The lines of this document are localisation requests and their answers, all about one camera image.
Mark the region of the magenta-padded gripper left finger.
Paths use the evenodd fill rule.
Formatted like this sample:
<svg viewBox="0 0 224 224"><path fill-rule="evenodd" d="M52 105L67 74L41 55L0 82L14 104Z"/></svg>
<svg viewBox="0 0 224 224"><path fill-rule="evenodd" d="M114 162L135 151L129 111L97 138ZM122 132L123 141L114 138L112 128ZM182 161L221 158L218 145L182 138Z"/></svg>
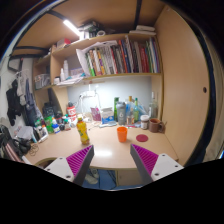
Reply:
<svg viewBox="0 0 224 224"><path fill-rule="evenodd" d="M68 157L58 157L45 171L81 186L93 156L94 146L90 145Z"/></svg>

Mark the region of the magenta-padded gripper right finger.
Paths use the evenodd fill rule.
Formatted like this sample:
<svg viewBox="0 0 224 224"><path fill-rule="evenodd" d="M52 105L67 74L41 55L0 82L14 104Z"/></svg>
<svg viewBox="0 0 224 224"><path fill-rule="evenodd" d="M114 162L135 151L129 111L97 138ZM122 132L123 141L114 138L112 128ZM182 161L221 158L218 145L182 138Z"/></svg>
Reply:
<svg viewBox="0 0 224 224"><path fill-rule="evenodd" d="M130 154L137 166L144 185L183 169L183 166L167 154L157 155L135 144L130 146Z"/></svg>

